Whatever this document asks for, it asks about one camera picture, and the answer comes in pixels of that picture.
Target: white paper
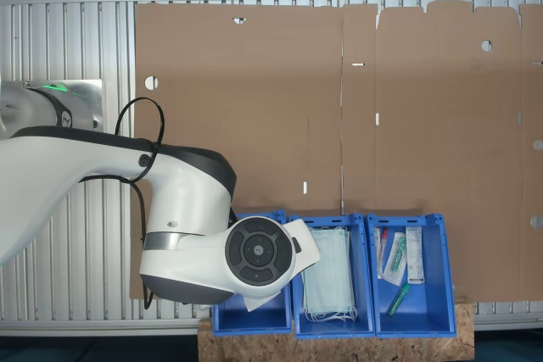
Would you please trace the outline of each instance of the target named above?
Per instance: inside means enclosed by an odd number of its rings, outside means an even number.
[[[423,265],[423,228],[407,226],[407,282],[409,284],[424,283]]]

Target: blue plastic bin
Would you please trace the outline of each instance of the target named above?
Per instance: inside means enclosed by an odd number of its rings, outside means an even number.
[[[405,232],[406,226],[423,228],[423,284],[411,284],[393,318],[386,313],[399,287],[377,278],[377,250],[373,227],[387,227],[389,238],[384,251],[383,263],[390,255],[394,234]],[[372,289],[375,328],[378,337],[455,337],[456,318],[452,297],[451,269],[445,222],[440,214],[423,216],[367,216],[368,246],[372,254]],[[402,285],[407,281],[407,269]]]
[[[297,220],[293,215],[288,220]],[[350,273],[358,310],[356,320],[312,322],[305,318],[304,283],[301,273],[292,280],[294,332],[298,339],[375,337],[369,264],[361,214],[334,217],[301,217],[310,228],[344,226],[350,231]]]
[[[279,222],[287,221],[284,211],[264,214],[241,214],[238,219],[248,216],[265,216]],[[285,286],[272,300],[251,312],[245,307],[244,298],[239,294],[222,304],[213,306],[213,334],[217,337],[231,335],[290,334],[292,313],[290,309],[290,285]]]

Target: round control button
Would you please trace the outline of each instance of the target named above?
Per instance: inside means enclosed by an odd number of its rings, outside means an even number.
[[[244,257],[253,266],[265,266],[272,261],[273,243],[264,235],[253,235],[244,245]]]

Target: plastic packaging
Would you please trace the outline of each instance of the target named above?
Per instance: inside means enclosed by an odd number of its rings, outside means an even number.
[[[407,282],[424,283],[423,264],[423,228],[421,226],[406,227],[407,240]]]
[[[409,283],[405,283],[401,287],[401,289],[398,291],[398,294],[396,294],[396,297],[394,297],[394,300],[392,300],[392,303],[390,303],[389,310],[387,311],[387,317],[394,317],[394,314],[396,314],[396,310],[398,309],[398,307],[400,307],[401,302],[404,301],[407,293],[409,293],[409,288]]]
[[[383,228],[383,235],[379,239],[380,243],[378,246],[378,249],[379,249],[379,256],[377,257],[377,278],[378,279],[383,278],[383,258],[384,258],[384,250],[387,247],[388,238],[389,238],[389,230],[387,228]]]
[[[373,227],[373,238],[375,239],[375,253],[379,259],[379,253],[381,251],[381,230],[376,226]],[[382,276],[379,277],[379,268],[377,266],[375,267],[377,268],[378,279],[382,278]]]
[[[390,249],[389,259],[384,268],[384,280],[399,286],[406,271],[406,234],[396,232]]]

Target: small package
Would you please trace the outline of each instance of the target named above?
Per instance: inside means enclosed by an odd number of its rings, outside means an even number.
[[[389,259],[384,268],[384,280],[399,286],[406,271],[406,234],[396,232],[390,249]]]
[[[381,250],[381,230],[376,226],[373,227],[373,239],[375,239],[375,256],[379,259],[379,251]],[[377,278],[382,279],[381,268],[379,267],[379,262],[375,265],[377,269]]]
[[[375,253],[377,254],[377,278],[382,279],[383,278],[383,258],[384,258],[384,250],[387,247],[387,240],[389,237],[388,229],[385,227],[383,228],[383,234],[381,235],[381,229],[374,227],[373,230],[375,231],[377,229],[378,233],[376,236],[379,236],[379,242],[377,240],[375,241]]]
[[[407,226],[406,240],[407,282],[422,284],[424,283],[423,228],[421,226]]]

